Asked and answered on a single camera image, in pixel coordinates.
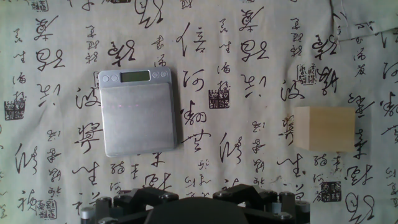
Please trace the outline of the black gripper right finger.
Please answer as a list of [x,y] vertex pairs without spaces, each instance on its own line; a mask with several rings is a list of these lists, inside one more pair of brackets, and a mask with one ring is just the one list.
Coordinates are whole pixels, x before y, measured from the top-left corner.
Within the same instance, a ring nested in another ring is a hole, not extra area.
[[248,223],[310,224],[310,203],[289,191],[239,184],[220,190],[212,199],[232,203]]

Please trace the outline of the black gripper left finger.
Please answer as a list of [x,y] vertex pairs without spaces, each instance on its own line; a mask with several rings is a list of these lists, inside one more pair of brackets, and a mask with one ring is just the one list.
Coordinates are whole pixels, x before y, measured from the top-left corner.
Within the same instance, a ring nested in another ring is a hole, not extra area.
[[153,187],[132,189],[114,197],[102,196],[93,206],[81,209],[80,224],[144,223],[150,213],[146,206],[156,207],[178,199],[173,192]]

